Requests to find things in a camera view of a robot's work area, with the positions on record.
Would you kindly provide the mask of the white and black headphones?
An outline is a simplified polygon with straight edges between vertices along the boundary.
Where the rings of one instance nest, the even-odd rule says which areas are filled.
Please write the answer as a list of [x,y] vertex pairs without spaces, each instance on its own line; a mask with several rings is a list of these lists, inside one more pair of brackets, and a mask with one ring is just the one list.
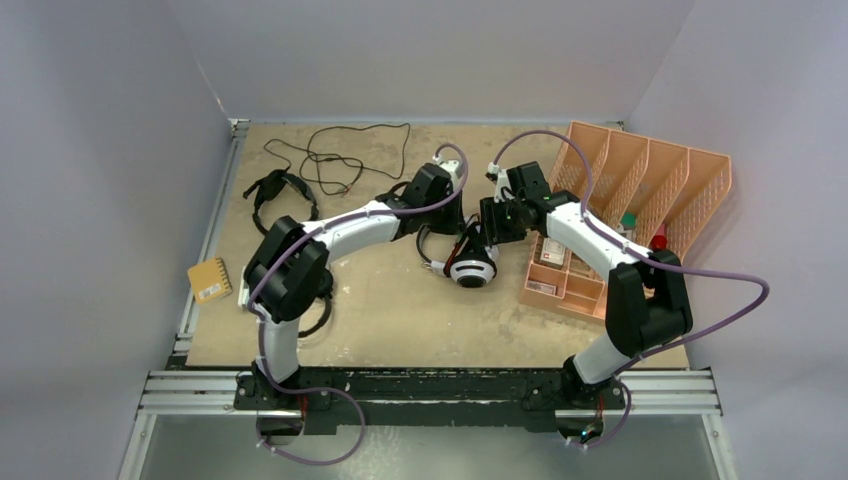
[[464,230],[445,261],[433,260],[424,253],[424,241],[430,232],[428,226],[422,226],[416,235],[415,245],[423,268],[471,289],[482,288],[497,276],[500,250],[497,245],[487,244],[478,214],[465,219]]

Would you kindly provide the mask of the black headband headset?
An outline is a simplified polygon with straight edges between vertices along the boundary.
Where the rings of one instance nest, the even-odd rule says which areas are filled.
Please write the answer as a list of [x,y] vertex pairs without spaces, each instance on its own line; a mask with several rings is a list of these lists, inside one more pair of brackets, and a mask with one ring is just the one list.
[[293,215],[301,221],[315,221],[321,214],[312,188],[288,168],[273,169],[261,176],[241,197],[248,202],[250,220],[262,236],[278,217]]

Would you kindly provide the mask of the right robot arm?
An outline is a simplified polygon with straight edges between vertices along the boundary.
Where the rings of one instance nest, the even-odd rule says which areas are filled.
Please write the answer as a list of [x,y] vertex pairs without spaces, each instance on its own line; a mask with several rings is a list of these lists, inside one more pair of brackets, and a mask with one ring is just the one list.
[[563,366],[561,392],[576,407],[596,399],[601,384],[648,350],[691,331],[693,319],[680,260],[669,250],[634,244],[592,215],[573,193],[554,192],[535,162],[504,169],[489,164],[495,193],[480,201],[490,245],[528,232],[563,245],[606,284],[605,332]]

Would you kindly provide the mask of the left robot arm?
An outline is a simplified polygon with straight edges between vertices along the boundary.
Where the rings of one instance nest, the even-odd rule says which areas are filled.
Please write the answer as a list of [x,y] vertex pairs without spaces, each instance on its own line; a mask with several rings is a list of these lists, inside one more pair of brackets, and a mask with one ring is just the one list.
[[245,267],[246,307],[259,324],[255,375],[259,395],[272,408],[307,393],[294,375],[301,316],[318,297],[329,265],[367,247],[389,243],[427,227],[457,234],[465,225],[463,160],[424,164],[401,191],[390,190],[364,206],[324,220],[275,222]]

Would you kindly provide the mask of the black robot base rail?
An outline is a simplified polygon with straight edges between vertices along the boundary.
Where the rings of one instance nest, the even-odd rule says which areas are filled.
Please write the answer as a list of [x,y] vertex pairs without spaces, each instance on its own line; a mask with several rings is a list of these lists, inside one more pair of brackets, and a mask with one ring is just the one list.
[[566,438],[598,436],[604,416],[626,406],[621,382],[572,392],[558,368],[301,366],[304,395],[269,397],[249,373],[236,378],[233,406],[259,414],[287,412],[307,435],[340,426],[514,427]]

